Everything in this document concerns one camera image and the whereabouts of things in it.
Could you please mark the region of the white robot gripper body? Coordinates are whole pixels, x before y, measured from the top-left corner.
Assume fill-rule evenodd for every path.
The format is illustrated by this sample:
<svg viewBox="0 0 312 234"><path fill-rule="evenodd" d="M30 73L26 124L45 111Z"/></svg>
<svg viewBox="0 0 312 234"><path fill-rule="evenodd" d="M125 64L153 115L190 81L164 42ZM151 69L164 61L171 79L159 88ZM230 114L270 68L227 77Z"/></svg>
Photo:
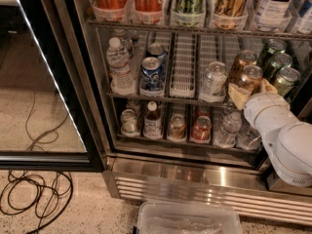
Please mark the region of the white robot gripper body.
<svg viewBox="0 0 312 234"><path fill-rule="evenodd" d="M286 100L273 93L258 93L251 96L244 106L244 116L262 137L297 121Z"/></svg>

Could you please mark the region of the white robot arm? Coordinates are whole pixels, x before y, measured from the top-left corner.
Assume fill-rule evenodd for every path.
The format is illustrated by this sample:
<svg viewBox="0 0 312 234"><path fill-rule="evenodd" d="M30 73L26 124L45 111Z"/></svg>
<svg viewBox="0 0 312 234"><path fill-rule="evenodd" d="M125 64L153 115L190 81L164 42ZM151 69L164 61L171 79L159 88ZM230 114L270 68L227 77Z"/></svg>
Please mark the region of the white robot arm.
<svg viewBox="0 0 312 234"><path fill-rule="evenodd" d="M259 132L278 177L293 186L311 186L312 125L298 120L286 100L271 91L252 94L230 83L228 94Z"/></svg>

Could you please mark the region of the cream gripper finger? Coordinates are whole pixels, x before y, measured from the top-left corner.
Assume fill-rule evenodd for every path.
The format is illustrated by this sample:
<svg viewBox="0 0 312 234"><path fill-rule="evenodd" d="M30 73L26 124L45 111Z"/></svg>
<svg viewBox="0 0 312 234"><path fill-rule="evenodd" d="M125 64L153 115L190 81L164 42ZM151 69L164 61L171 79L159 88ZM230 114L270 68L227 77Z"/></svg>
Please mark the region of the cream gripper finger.
<svg viewBox="0 0 312 234"><path fill-rule="evenodd" d="M237 85L230 83L228 85L228 94L235 106L242 110L251 96L251 92L244 88L240 88Z"/></svg>
<svg viewBox="0 0 312 234"><path fill-rule="evenodd" d="M273 94L278 93L278 90L272 84L270 84L265 78L261 80L258 90L261 93L273 93Z"/></svg>

